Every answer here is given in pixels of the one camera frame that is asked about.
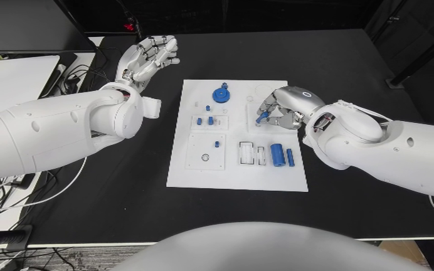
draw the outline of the white desk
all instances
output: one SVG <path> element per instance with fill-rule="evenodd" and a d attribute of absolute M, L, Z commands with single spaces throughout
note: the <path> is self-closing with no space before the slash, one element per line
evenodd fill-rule
<path fill-rule="evenodd" d="M 95 43 L 97 46 L 99 46 L 101 41 L 104 37 L 89 37 L 89 40 Z M 88 65 L 91 66 L 91 63 L 94 61 L 95 53 L 76 53 L 76 60 L 71 64 L 69 68 L 63 71 L 62 76 L 68 75 L 71 70 L 78 66 L 78 65 Z M 46 58 L 46 61 L 42 61 L 43 63 L 37 63 L 37 68 L 36 67 L 24 67 L 23 69 L 11 69 L 9 74 L 4 74 L 4 77 L 1 76 L 1 63 L 3 62 L 11 62 L 9 60 L 0 61 L 0 96 L 1 96 L 1 103 L 0 103 L 0 110 L 7 109 L 11 105 L 27 102 L 30 100 L 36 100 L 37 97 L 40 96 L 42 89 L 45 87 L 45 84 L 48 82 L 48 78 L 52 74 L 53 71 L 53 66 L 52 65 L 52 57 L 37 57 L 32 59 L 40 59 Z M 88 70 L 86 67 L 78 67 L 76 70 Z M 76 84 L 78 88 L 81 87 L 84 77 L 81 77 L 81 81 Z M 9 205 L 14 204 L 22 198 L 24 198 L 35 189 L 35 185 L 39 179 L 40 173 L 36 173 L 33 182 L 29 186 L 27 189 L 16 189 L 13 191 L 13 194 L 10 195 L 4 207 Z M 11 210 L 4 211 L 0 214 L 0 230 L 7 230 L 11 225 L 17 222 L 20 219 L 20 208 L 14 208 Z M 0 244 L 0 248 L 6 248 L 7 244 Z"/>

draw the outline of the black pole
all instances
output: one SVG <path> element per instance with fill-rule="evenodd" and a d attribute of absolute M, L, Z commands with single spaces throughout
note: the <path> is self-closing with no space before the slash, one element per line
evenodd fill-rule
<path fill-rule="evenodd" d="M 401 83 L 414 75 L 421 69 L 427 62 L 434 59 L 434 45 L 424 51 L 420 57 L 411 62 L 409 66 L 405 67 L 402 72 L 395 76 L 394 79 L 386 80 L 391 88 L 399 88 Z"/>
<path fill-rule="evenodd" d="M 134 25 L 134 27 L 135 27 L 137 36 L 138 36 L 138 39 L 140 39 L 140 41 L 141 41 L 141 40 L 143 40 L 143 37 L 141 37 L 141 26 L 140 26 L 140 24 L 138 24 L 138 20 L 137 20 L 135 16 L 133 15 L 133 13 L 130 12 L 130 10 L 127 9 L 122 0 L 117 0 L 117 1 L 118 1 L 120 5 L 121 5 L 121 7 L 122 7 L 124 14 L 125 14 L 125 16 L 127 16 L 127 18 L 128 18 L 130 23 L 131 23 L 131 24 Z"/>
<path fill-rule="evenodd" d="M 408 0 L 401 0 L 398 6 L 395 7 L 385 23 L 382 24 L 382 27 L 379 28 L 378 32 L 375 33 L 373 37 L 372 37 L 372 42 L 375 43 L 378 41 L 379 36 L 382 35 L 382 33 L 385 32 L 389 24 L 395 23 L 399 20 L 399 16 L 398 16 L 398 12 L 401 11 L 401 8 L 404 7 L 405 3 Z"/>

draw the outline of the small blue part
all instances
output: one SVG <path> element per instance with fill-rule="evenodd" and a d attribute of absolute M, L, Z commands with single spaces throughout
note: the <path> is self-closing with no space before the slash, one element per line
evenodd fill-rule
<path fill-rule="evenodd" d="M 290 166 L 296 166 L 294 165 L 294 157 L 293 157 L 293 150 L 287 149 L 287 163 Z"/>
<path fill-rule="evenodd" d="M 271 145 L 271 156 L 272 156 L 274 166 L 284 166 L 287 164 L 285 156 L 283 154 L 283 145 L 281 144 Z"/>
<path fill-rule="evenodd" d="M 255 123 L 259 124 L 261 123 L 261 119 L 267 118 L 270 116 L 270 113 L 265 111 L 262 112 L 261 116 L 258 117 L 258 119 L 255 120 Z"/>
<path fill-rule="evenodd" d="M 212 93 L 212 99 L 216 103 L 225 103 L 229 100 L 231 93 L 228 91 L 228 84 L 222 84 L 222 88 L 218 88 L 215 92 Z"/>

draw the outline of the white foam board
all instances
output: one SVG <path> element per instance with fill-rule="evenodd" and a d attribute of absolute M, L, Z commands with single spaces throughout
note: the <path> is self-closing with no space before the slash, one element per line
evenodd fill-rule
<path fill-rule="evenodd" d="M 226 103 L 218 104 L 212 100 L 212 92 L 222 86 L 222 82 L 228 83 L 231 99 Z M 248 131 L 249 104 L 258 109 L 274 89 L 284 86 L 285 81 L 184 80 L 167 187 L 308 191 L 297 131 L 283 134 Z M 209 112 L 205 110 L 206 105 L 210 106 Z M 195 115 L 228 116 L 228 129 L 219 131 L 192 129 Z M 186 168 L 190 134 L 200 133 L 225 135 L 225 169 Z M 239 142 L 252 142 L 255 153 L 258 147 L 265 148 L 264 166 L 258 165 L 257 159 L 254 165 L 239 164 Z M 284 152 L 285 149 L 293 149 L 296 167 L 290 167 L 288 164 L 283 167 L 272 166 L 270 146 L 274 143 L 283 144 Z"/>

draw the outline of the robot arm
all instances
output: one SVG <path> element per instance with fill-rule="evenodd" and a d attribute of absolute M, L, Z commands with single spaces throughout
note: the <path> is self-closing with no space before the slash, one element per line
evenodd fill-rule
<path fill-rule="evenodd" d="M 303 142 L 332 168 L 345 170 L 355 166 L 379 180 L 434 194 L 434 126 L 392 121 L 342 100 L 324 105 L 311 92 L 297 87 L 274 91 L 258 115 L 275 106 L 284 116 L 265 117 L 259 123 L 298 129 L 298 125 L 287 125 L 283 120 L 291 112 L 301 115 L 293 119 L 306 123 Z M 386 122 L 379 123 L 372 116 Z"/>
<path fill-rule="evenodd" d="M 141 43 L 156 44 L 156 54 L 141 45 L 128 50 L 118 66 L 122 78 L 98 91 L 35 100 L 0 112 L 0 178 L 69 164 L 131 138 L 143 117 L 159 117 L 161 101 L 140 97 L 140 92 L 176 55 L 176 39 L 167 37 L 166 43 L 166 37 L 154 37 Z"/>

